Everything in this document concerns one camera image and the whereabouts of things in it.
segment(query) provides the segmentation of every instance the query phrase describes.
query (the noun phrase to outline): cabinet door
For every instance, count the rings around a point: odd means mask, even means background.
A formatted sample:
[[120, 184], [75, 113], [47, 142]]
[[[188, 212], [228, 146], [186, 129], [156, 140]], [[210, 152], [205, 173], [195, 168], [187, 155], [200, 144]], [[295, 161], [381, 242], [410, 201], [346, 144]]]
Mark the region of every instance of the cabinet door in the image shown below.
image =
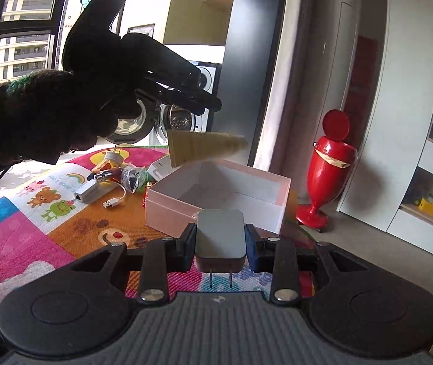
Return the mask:
[[433, 115], [433, 0], [388, 0], [385, 48], [363, 148], [338, 210], [386, 231]]

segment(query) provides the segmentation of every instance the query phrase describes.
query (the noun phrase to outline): cardboard box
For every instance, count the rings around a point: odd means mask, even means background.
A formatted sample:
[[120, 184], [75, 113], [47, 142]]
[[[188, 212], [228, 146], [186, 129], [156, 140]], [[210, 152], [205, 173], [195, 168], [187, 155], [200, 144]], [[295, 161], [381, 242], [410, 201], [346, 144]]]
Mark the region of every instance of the cardboard box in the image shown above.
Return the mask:
[[291, 180], [216, 159], [187, 164], [148, 190], [145, 222], [178, 238], [203, 209], [236, 209], [245, 223], [279, 234]]

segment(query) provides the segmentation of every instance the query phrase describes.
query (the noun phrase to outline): red trash can lid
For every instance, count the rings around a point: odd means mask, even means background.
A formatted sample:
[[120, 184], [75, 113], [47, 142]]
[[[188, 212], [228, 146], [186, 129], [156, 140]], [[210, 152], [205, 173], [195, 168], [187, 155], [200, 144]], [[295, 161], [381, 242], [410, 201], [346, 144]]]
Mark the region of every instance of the red trash can lid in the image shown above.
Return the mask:
[[323, 117], [323, 131], [330, 140], [342, 141], [350, 130], [349, 117], [340, 110], [330, 110]]

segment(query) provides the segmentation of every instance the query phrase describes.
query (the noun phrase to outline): red trash can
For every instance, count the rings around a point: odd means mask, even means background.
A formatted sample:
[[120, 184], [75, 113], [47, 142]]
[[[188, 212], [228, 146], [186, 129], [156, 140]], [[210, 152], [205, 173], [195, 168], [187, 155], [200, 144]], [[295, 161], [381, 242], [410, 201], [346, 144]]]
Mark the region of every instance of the red trash can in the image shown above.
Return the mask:
[[307, 184], [311, 204], [298, 206], [298, 223], [316, 230], [328, 224], [328, 216], [319, 208], [340, 195], [357, 159], [357, 150], [343, 142], [349, 129], [349, 118], [342, 111], [330, 110], [323, 117], [325, 135], [313, 144], [308, 169]]

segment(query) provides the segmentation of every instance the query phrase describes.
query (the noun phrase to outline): washing machine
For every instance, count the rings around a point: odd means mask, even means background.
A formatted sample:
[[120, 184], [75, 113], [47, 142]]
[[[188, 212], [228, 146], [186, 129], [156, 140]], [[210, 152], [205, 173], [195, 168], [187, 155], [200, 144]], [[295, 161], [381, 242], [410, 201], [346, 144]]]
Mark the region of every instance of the washing machine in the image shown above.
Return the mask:
[[[204, 90], [212, 94], [217, 93], [221, 62], [223, 61], [223, 51], [220, 48], [224, 49], [224, 47], [210, 46], [208, 48], [201, 45], [167, 47], [200, 69]], [[215, 53], [215, 48], [218, 48], [219, 53]], [[209, 60], [217, 60], [217, 62], [188, 59], [190, 56], [206, 57]], [[142, 109], [140, 116], [134, 120], [118, 120], [117, 129], [111, 136], [107, 137], [107, 140], [114, 144], [128, 143], [141, 146], [157, 146], [167, 145], [167, 130], [189, 130], [192, 132], [211, 130], [213, 113], [208, 109], [205, 109], [203, 115], [196, 116], [178, 106], [154, 104], [143, 99], [138, 99], [137, 102]]]

